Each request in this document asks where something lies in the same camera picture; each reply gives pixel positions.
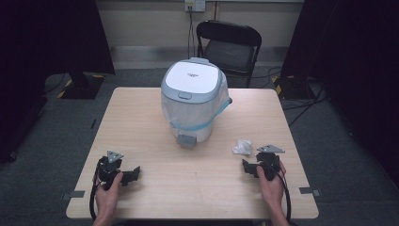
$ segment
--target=white wall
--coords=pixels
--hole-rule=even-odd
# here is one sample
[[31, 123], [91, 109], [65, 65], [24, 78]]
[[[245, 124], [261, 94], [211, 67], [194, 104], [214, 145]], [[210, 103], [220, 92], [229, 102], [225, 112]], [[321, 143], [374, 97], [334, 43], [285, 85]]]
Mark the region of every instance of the white wall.
[[[186, 46], [189, 14], [184, 1], [99, 1], [110, 46]], [[263, 37], [263, 47], [288, 47], [302, 3], [237, 3], [207, 1], [193, 14], [194, 27], [204, 20], [247, 24]]]

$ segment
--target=chair backrest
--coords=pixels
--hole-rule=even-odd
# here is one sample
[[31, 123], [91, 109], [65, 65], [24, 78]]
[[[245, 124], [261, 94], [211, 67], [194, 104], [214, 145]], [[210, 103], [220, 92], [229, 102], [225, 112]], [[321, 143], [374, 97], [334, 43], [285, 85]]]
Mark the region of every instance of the chair backrest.
[[250, 26], [213, 20], [199, 23], [197, 38], [199, 43], [200, 38], [204, 38], [254, 47], [262, 44], [261, 35]]
[[[262, 37], [248, 25], [204, 21], [197, 26], [198, 57], [206, 57], [225, 73], [248, 76], [247, 87], [262, 45]], [[204, 51], [201, 39], [209, 40]]]

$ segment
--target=human hand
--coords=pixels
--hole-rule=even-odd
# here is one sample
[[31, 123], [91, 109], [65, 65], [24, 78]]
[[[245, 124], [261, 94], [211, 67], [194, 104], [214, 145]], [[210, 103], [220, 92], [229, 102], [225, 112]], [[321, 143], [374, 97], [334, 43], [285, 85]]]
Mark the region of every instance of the human hand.
[[112, 186], [105, 190], [104, 186], [97, 186], [96, 202], [98, 215], [93, 225], [111, 225], [115, 216], [115, 210], [118, 204], [118, 190], [120, 181], [122, 180], [123, 172], [119, 172], [112, 183]]
[[[281, 168], [279, 175], [282, 178], [286, 169], [281, 161], [279, 162], [279, 166]], [[273, 225], [288, 225], [281, 207], [281, 199], [284, 192], [284, 186], [281, 179], [276, 175], [272, 181], [267, 181], [264, 176], [263, 168], [258, 166], [256, 170], [259, 176], [262, 197], [266, 202], [266, 207], [269, 211]]]

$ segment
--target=black equipment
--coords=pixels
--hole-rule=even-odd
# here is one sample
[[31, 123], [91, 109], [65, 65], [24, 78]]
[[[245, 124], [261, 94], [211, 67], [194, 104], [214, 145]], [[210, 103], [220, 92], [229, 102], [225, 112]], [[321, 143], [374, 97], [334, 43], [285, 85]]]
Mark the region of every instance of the black equipment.
[[259, 164], [250, 164], [247, 160], [243, 159], [244, 172], [252, 174], [255, 178], [259, 178], [256, 167], [261, 166], [264, 171], [264, 176], [268, 181], [273, 181], [276, 174], [279, 173], [279, 156], [275, 153], [258, 153], [256, 160]]
[[0, 34], [3, 163], [15, 161], [18, 145], [40, 116], [47, 77], [69, 73], [74, 87], [88, 86], [79, 92], [88, 95], [104, 79], [88, 76], [87, 82], [83, 72], [115, 74], [115, 69], [95, 0], [2, 1]]
[[[114, 153], [107, 151], [107, 156], [100, 158], [97, 163], [97, 168], [93, 176], [93, 187], [90, 193], [90, 214], [93, 220], [96, 219], [96, 214], [94, 212], [94, 197], [96, 195], [97, 186], [104, 184], [104, 189], [108, 190], [115, 177], [120, 172], [120, 165], [122, 163], [123, 155], [120, 153]], [[133, 171], [123, 171], [123, 177], [120, 181], [122, 186], [127, 186], [129, 182], [136, 181], [138, 179], [138, 174], [140, 173], [140, 167], [135, 168]]]

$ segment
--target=cable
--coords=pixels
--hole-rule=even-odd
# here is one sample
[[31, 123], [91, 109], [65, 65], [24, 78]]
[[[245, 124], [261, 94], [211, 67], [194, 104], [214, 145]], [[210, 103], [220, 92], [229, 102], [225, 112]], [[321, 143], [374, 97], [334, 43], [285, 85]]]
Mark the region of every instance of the cable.
[[290, 102], [294, 102], [294, 103], [291, 103], [290, 105], [285, 105], [283, 110], [291, 110], [291, 109], [305, 107], [307, 105], [311, 105], [313, 103], [313, 100], [290, 100]]
[[309, 108], [311, 108], [311, 106], [315, 105], [315, 103], [317, 102], [317, 99], [319, 99], [319, 97], [320, 97], [320, 95], [321, 95], [321, 93], [322, 93], [322, 90], [323, 90], [323, 89], [320, 89], [319, 93], [317, 93], [317, 96], [314, 98], [314, 101], [312, 101], [311, 104], [309, 104], [298, 116], [295, 117], [295, 119], [293, 119], [293, 120], [288, 124], [289, 127], [290, 127], [294, 122], [296, 122], [296, 121], [299, 119], [299, 117], [300, 117], [301, 115], [303, 115], [307, 110], [309, 110]]
[[[323, 102], [324, 100], [327, 99], [328, 95], [326, 95], [325, 97], [323, 97], [323, 98], [320, 99], [320, 100], [318, 100], [318, 98], [320, 97], [321, 92], [324, 90], [324, 87], [325, 87], [325, 84], [323, 83], [323, 84], [322, 84], [322, 87], [320, 88], [320, 90], [319, 90], [319, 92], [318, 92], [318, 94], [316, 95], [317, 98], [315, 98], [314, 100], [307, 100], [305, 103], [301, 103], [302, 105], [293, 105], [293, 106], [290, 106], [290, 107], [289, 107], [289, 105], [286, 105], [286, 106], [283, 108], [283, 110], [284, 110], [284, 111], [285, 111], [285, 110], [292, 110], [292, 109], [297, 109], [297, 108], [301, 108], [301, 107], [306, 107], [306, 106], [308, 106], [308, 105], [315, 105], [315, 104], [318, 104], [318, 103]], [[284, 100], [284, 101], [296, 101], [296, 102], [301, 102], [300, 100]]]
[[287, 180], [285, 179], [284, 173], [282, 174], [282, 177], [281, 177], [281, 175], [279, 175], [279, 173], [278, 173], [272, 166], [270, 166], [270, 164], [269, 164], [264, 158], [262, 158], [262, 161], [263, 161], [263, 162], [266, 164], [266, 166], [269, 167], [269, 168], [274, 172], [274, 174], [275, 174], [276, 176], [278, 176], [279, 179], [281, 180], [282, 187], [283, 187], [284, 193], [285, 193], [285, 200], [286, 200], [286, 202], [287, 202], [287, 216], [286, 216], [285, 218], [287, 219], [287, 221], [288, 221], [288, 223], [289, 223], [290, 225], [295, 225], [295, 226], [296, 226], [296, 224], [293, 223], [293, 222], [291, 221], [291, 212], [292, 212], [291, 197], [290, 197], [290, 191], [288, 190]]
[[193, 8], [188, 6], [188, 14], [190, 15], [190, 27], [188, 29], [188, 45], [187, 45], [187, 58], [190, 58], [190, 38], [193, 39], [193, 54], [196, 55], [196, 43], [194, 43], [194, 26], [193, 26]]
[[[269, 76], [271, 76], [271, 75], [275, 75], [275, 74], [280, 73], [280, 71], [278, 71], [278, 72], [276, 72], [276, 73], [271, 73], [271, 74], [270, 74], [270, 71], [273, 70], [273, 69], [276, 69], [276, 68], [279, 68], [279, 67], [274, 67], [274, 68], [269, 69], [267, 75], [265, 75], [265, 76], [256, 76], [256, 77], [252, 77], [252, 78], [266, 78], [266, 77], [269, 77]], [[233, 74], [226, 75], [226, 77], [231, 77], [231, 78], [246, 78], [245, 76], [233, 75]]]
[[269, 79], [267, 80], [266, 84], [264, 84], [262, 87], [260, 87], [260, 89], [263, 89], [263, 88], [265, 88], [267, 85], [269, 85], [269, 83], [270, 83], [270, 81], [271, 81], [270, 76], [275, 75], [275, 74], [278, 74], [278, 73], [281, 72], [281, 70], [279, 70], [279, 71], [276, 72], [276, 73], [270, 73], [270, 71], [272, 71], [272, 70], [274, 70], [274, 69], [281, 69], [281, 67], [270, 68], [269, 71], [267, 71], [267, 76], [265, 76], [265, 77], [268, 77]]
[[97, 217], [96, 212], [94, 211], [94, 197], [96, 196], [97, 186], [99, 186], [101, 184], [101, 182], [99, 184], [96, 184], [96, 182], [98, 180], [99, 165], [100, 165], [101, 161], [102, 161], [102, 159], [99, 160], [99, 162], [97, 163], [97, 166], [96, 166], [96, 170], [94, 171], [93, 186], [91, 187], [90, 201], [88, 203], [90, 215], [91, 215], [91, 218], [93, 219], [93, 221], [96, 220], [96, 217]]
[[214, 10], [214, 20], [216, 20], [216, 15], [217, 15], [217, 1], [214, 2], [215, 3], [215, 10]]

